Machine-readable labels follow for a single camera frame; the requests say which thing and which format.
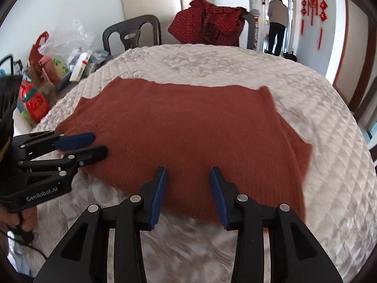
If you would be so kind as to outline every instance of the door frame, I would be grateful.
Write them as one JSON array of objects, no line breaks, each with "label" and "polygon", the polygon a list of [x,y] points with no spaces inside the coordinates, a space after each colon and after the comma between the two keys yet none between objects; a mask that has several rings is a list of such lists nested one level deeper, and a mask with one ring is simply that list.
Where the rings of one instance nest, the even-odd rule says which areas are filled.
[{"label": "door frame", "polygon": [[[296,14],[295,14],[295,10],[296,10],[296,3],[295,3],[295,0],[293,0],[293,18],[292,18],[292,26],[291,26],[291,35],[290,35],[290,39],[289,39],[289,43],[288,43],[288,52],[292,52],[293,50],[293,41],[294,41],[294,38],[295,38],[295,27],[296,27]],[[264,30],[265,30],[265,12],[266,12],[266,9],[265,9],[265,5],[262,5],[262,11],[261,11],[261,14],[262,14],[262,22],[261,22],[261,35],[264,35]],[[263,40],[264,37],[261,37],[261,44],[259,46],[259,51],[262,52],[263,51]]]},{"label": "door frame", "polygon": [[[376,56],[377,30],[372,20],[368,17],[368,43],[366,46],[364,66],[361,71],[360,78],[357,83],[355,92],[352,95],[352,98],[349,101],[349,103],[347,103],[346,97],[342,94],[341,90],[339,90],[339,88],[336,86],[336,83],[340,75],[340,71],[342,69],[344,55],[345,55],[346,46],[347,46],[347,40],[348,40],[349,5],[348,5],[348,0],[345,0],[345,1],[346,1],[346,29],[344,33],[343,50],[340,56],[339,66],[335,75],[335,80],[332,85],[340,94],[344,102],[347,104],[350,111],[355,112],[357,108],[360,106],[361,101],[363,100],[363,96],[365,94],[369,80],[371,79],[374,58]],[[364,7],[361,5],[359,0],[351,0],[351,1],[354,2],[364,12],[363,10]]]}]

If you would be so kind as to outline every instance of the quilted tablecloth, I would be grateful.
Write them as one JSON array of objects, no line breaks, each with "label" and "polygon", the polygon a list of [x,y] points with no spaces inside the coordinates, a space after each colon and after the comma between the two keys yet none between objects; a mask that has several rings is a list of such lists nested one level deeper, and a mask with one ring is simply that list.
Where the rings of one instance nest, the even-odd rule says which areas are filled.
[{"label": "quilted tablecloth", "polygon": [[[377,242],[376,173],[363,136],[329,82],[308,67],[235,47],[163,45],[128,50],[72,89],[35,131],[53,130],[76,107],[115,77],[199,86],[268,86],[278,112],[314,146],[303,186],[307,226],[325,248],[345,283],[356,275]],[[55,152],[45,158],[56,158]],[[80,171],[72,192],[38,207],[33,245],[50,254],[88,205],[120,203],[125,195]],[[163,212],[156,229],[142,233],[149,283],[230,282],[236,232]],[[269,246],[265,238],[265,282]],[[109,243],[109,282],[114,281]],[[36,273],[44,260],[24,248]]]}]

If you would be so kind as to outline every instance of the blue gripper pad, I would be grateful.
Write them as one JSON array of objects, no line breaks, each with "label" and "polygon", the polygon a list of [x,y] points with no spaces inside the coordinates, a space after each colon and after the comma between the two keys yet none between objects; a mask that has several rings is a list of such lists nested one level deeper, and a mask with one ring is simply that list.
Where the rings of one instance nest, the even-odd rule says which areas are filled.
[{"label": "blue gripper pad", "polygon": [[225,202],[225,198],[222,193],[214,168],[212,168],[210,171],[210,178],[212,194],[214,202],[216,203],[217,214],[219,215],[219,219],[222,226],[224,227],[224,229],[226,229],[229,225],[227,203]]},{"label": "blue gripper pad", "polygon": [[166,190],[166,180],[167,180],[167,171],[164,168],[163,172],[161,173],[161,177],[158,181],[155,196],[153,197],[153,201],[152,201],[152,208],[150,210],[149,224],[152,230],[155,228],[155,225],[158,222],[158,218],[160,217],[161,206],[163,203],[165,190]]},{"label": "blue gripper pad", "polygon": [[55,149],[60,151],[76,150],[90,146],[95,140],[93,133],[63,136],[55,142]]}]

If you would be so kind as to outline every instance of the black cable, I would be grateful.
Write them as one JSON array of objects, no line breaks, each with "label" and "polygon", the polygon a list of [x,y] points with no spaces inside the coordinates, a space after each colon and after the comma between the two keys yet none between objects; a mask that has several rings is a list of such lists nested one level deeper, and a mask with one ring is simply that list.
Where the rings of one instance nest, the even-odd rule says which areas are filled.
[{"label": "black cable", "polygon": [[11,60],[11,76],[13,76],[13,55],[8,55],[8,56],[5,56],[5,58],[3,58],[2,60],[0,60],[0,67],[1,65],[7,60],[7,59],[10,59]]},{"label": "black cable", "polygon": [[47,256],[41,250],[39,250],[39,249],[37,249],[37,248],[35,248],[35,247],[31,246],[31,245],[28,245],[28,244],[24,243],[23,241],[20,241],[20,240],[17,240],[17,239],[14,239],[14,238],[10,237],[7,233],[5,233],[1,229],[0,229],[0,233],[3,234],[3,235],[5,235],[9,239],[15,241],[16,243],[22,245],[22,246],[29,247],[30,249],[32,249],[34,251],[37,251],[40,255],[42,255],[45,258],[45,260],[47,259]]}]

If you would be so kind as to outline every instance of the silver screw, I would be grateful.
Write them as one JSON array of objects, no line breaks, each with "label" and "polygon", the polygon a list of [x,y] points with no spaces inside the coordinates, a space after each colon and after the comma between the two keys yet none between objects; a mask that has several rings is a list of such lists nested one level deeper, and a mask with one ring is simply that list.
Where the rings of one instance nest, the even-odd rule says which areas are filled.
[{"label": "silver screw", "polygon": [[130,198],[131,202],[139,202],[141,200],[141,197],[139,195],[134,195]]},{"label": "silver screw", "polygon": [[281,209],[282,211],[284,211],[284,212],[287,212],[287,211],[289,211],[291,208],[289,207],[288,204],[283,203],[283,204],[280,204],[280,209]]},{"label": "silver screw", "polygon": [[240,194],[240,195],[237,196],[237,200],[241,201],[241,202],[245,202],[245,201],[247,201],[247,199],[248,199],[248,197],[244,194]]},{"label": "silver screw", "polygon": [[97,204],[89,205],[89,207],[88,207],[88,211],[89,211],[90,213],[94,213],[94,212],[98,211],[98,205],[97,205]]}]

